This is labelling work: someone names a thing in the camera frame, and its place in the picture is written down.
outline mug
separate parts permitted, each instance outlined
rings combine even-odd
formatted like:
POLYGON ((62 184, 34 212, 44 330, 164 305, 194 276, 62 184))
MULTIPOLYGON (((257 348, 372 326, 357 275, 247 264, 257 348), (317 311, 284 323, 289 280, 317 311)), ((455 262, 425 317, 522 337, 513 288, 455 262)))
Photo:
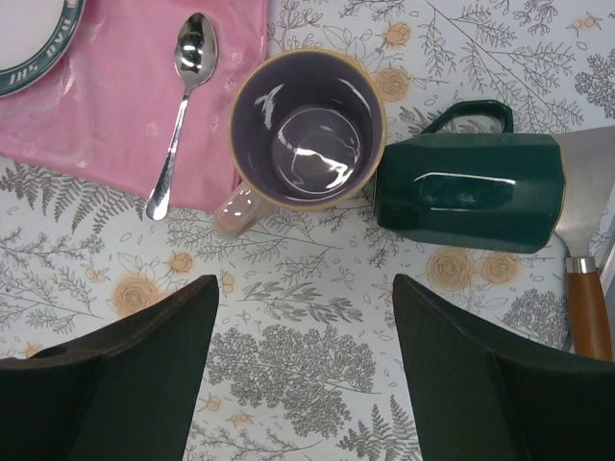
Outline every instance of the mug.
POLYGON ((357 62, 302 48, 247 79, 229 132, 243 182, 216 210, 213 226, 232 239, 277 207, 313 211, 357 194, 380 163, 386 113, 357 62))
POLYGON ((512 110, 498 101, 464 101, 386 147, 374 215, 379 226, 415 242, 533 254, 554 233, 565 185, 553 139, 515 133, 512 110), (470 115, 497 119, 502 132, 438 132, 470 115))

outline wooden handle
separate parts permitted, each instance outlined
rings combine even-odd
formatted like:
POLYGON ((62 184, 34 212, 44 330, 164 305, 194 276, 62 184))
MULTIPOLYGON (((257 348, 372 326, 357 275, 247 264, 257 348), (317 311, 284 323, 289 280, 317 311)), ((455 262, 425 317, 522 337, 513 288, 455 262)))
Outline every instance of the wooden handle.
POLYGON ((613 361, 606 302, 597 272, 568 274, 568 315, 577 354, 613 361))

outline pink mug handle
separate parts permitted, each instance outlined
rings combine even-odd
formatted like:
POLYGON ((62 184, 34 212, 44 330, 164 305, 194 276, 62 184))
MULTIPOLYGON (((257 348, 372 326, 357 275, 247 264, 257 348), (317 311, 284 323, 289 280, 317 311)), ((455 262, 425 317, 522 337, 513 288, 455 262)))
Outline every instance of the pink mug handle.
POLYGON ((213 230, 219 237, 236 239, 262 218, 269 216, 274 209, 276 207, 273 204, 243 182, 215 211, 213 230))

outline pink napkin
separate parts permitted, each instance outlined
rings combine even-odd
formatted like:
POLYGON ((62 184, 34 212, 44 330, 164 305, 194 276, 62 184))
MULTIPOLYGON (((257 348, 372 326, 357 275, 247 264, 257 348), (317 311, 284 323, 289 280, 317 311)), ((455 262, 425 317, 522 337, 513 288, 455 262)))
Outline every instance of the pink napkin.
POLYGON ((0 99, 0 154, 149 197, 184 84, 173 50, 194 12, 213 23, 216 71, 192 92, 171 204, 214 211, 238 182, 228 122, 263 60, 267 0, 88 0, 66 55, 40 81, 0 99))

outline mug rim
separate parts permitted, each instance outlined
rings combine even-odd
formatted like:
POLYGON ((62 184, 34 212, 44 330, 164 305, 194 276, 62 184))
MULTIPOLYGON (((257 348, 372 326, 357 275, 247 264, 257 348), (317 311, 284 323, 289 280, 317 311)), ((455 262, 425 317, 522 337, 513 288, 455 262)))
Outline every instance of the mug rim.
POLYGON ((262 197, 264 200, 266 200, 267 202, 275 205, 275 206, 280 206, 283 208, 291 208, 291 209, 300 209, 301 211, 318 211, 318 210, 322 210, 322 209, 327 209, 331 206, 337 206, 345 201, 347 201, 349 198, 355 196, 357 194, 357 192, 365 186, 365 184, 367 184, 376 174, 376 170, 378 169, 381 160, 382 160, 382 156, 384 155, 384 148, 386 147, 386 131, 387 131, 387 117, 386 117, 386 108, 384 107, 384 101, 382 100, 379 92, 378 92, 378 88, 376 87, 376 84, 372 81, 372 79, 369 78, 369 75, 367 74, 367 72, 365 70, 363 70, 363 68, 361 66, 359 66, 355 60, 352 60, 350 57, 342 55, 341 53, 337 53, 331 50, 327 50, 327 49, 321 49, 321 48, 315 48, 315 47, 305 47, 305 48, 297 48, 295 50, 289 50, 289 51, 284 51, 282 53, 279 53, 278 55, 269 58, 268 60, 264 61, 261 65, 259 65, 256 69, 254 69, 250 75, 248 75, 248 77, 245 79, 245 81, 243 82, 243 84, 241 84, 241 87, 239 88, 239 91, 237 92, 236 96, 234 97, 234 101, 233 101, 233 106, 231 108, 231 116, 229 117, 229 129, 227 130, 228 132, 228 136, 229 136, 229 143, 231 144, 231 154, 233 157, 233 164, 235 169, 237 170, 237 172, 239 173, 239 176, 241 177, 243 182, 246 182, 250 188, 252 190, 254 190, 255 192, 257 192, 259 194, 260 197, 262 197), (344 62, 345 64, 351 66, 352 68, 354 68, 354 70, 361 76, 361 78, 365 81, 365 83, 368 84, 368 86, 372 89, 372 91, 374 92, 374 95, 376 96, 376 100, 378 101, 378 107, 381 113, 381 122, 382 122, 382 135, 381 135, 381 140, 380 140, 380 145, 378 147, 378 151, 376 152, 376 158, 374 159, 374 162, 372 164, 372 166, 370 166, 370 168, 367 170, 368 174, 365 176, 364 179, 362 179, 361 181, 357 182, 353 187, 349 188, 346 192, 344 192, 343 194, 335 197, 333 200, 329 201, 329 202, 325 202, 325 203, 321 203, 319 205, 303 205, 303 204, 285 204, 284 202, 281 202, 277 199, 274 199, 273 197, 271 197, 270 195, 266 194, 265 192, 263 192, 262 190, 260 190, 258 187, 256 187, 252 182, 250 182, 247 178, 246 178, 246 174, 243 171, 243 169, 241 168, 241 166, 239 166, 239 162, 237 161, 237 154, 235 152, 234 146, 233 146, 233 119, 234 119, 234 112, 235 109, 237 107, 237 102, 239 101, 239 98, 241 97, 241 94, 243 93, 246 85, 252 80, 252 78, 261 70, 263 70, 267 65, 269 65, 272 62, 275 62, 279 59, 283 59, 284 57, 286 57, 287 55, 293 55, 293 54, 297 54, 297 53, 320 53, 322 55, 326 55, 329 56, 331 58, 340 60, 342 62, 344 62))

